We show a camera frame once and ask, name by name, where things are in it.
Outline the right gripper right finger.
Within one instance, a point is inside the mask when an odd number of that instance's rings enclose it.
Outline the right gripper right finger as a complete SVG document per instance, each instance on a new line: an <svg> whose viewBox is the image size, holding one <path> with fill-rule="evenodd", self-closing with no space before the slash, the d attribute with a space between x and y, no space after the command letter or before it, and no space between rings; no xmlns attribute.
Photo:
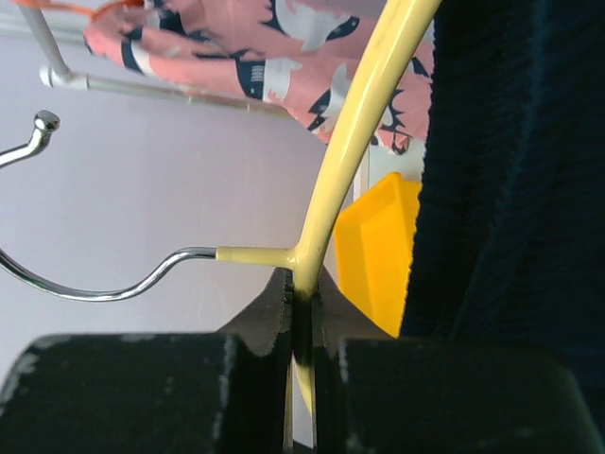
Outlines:
<svg viewBox="0 0 605 454"><path fill-rule="evenodd" d="M579 384L536 348L390 338L328 272L314 299L319 453L597 453Z"/></svg>

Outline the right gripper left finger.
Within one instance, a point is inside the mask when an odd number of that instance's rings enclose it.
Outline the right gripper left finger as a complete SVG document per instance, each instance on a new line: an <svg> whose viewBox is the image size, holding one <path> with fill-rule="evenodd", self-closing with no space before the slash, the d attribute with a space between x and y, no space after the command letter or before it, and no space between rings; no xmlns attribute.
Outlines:
<svg viewBox="0 0 605 454"><path fill-rule="evenodd" d="M1 391L5 453L288 453L292 275L212 333L48 335Z"/></svg>

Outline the cream yellow hanger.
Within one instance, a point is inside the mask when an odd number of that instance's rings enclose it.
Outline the cream yellow hanger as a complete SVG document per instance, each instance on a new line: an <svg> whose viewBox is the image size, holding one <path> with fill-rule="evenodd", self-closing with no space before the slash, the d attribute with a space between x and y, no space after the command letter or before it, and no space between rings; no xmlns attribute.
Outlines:
<svg viewBox="0 0 605 454"><path fill-rule="evenodd" d="M69 288L28 270L8 254L1 267L16 279L73 301L107 303L134 298L186 260L218 260L292 271L294 291L308 301L317 292L320 269L337 215L371 141L388 97L440 6L438 1L388 1L354 75L353 85L327 146L298 243L289 249L187 247L175 251L134 285L108 291Z"/></svg>

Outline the navy blue shorts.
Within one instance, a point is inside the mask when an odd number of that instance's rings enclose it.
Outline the navy blue shorts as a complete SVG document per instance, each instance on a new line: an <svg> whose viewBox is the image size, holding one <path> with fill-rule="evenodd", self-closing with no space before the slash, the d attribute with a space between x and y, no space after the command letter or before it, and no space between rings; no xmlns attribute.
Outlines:
<svg viewBox="0 0 605 454"><path fill-rule="evenodd" d="M604 5L445 1L401 332L604 378Z"/></svg>

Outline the pink patterned shorts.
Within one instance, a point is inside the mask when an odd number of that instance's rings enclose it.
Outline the pink patterned shorts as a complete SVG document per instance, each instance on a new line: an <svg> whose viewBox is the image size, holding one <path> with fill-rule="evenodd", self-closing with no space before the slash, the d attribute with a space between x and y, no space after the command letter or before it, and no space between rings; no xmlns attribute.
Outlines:
<svg viewBox="0 0 605 454"><path fill-rule="evenodd" d="M328 141L375 25L314 1L155 1L103 11L84 40L183 89L275 105Z"/></svg>

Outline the orange hanger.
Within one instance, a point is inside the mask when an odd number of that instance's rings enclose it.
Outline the orange hanger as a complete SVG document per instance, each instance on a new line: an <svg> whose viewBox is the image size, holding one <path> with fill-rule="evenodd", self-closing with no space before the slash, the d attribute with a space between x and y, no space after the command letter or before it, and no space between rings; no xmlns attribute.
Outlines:
<svg viewBox="0 0 605 454"><path fill-rule="evenodd" d="M79 14L87 17L88 19L94 19L95 17L107 12L111 9L116 8L143 8L146 4L144 0L120 0L120 1L109 1L104 3L98 8L88 8L82 5L74 3L67 3L64 1L35 1L35 0L14 0L13 4L32 8L32 9L46 9L46 10L60 10L68 11L71 13Z"/></svg>

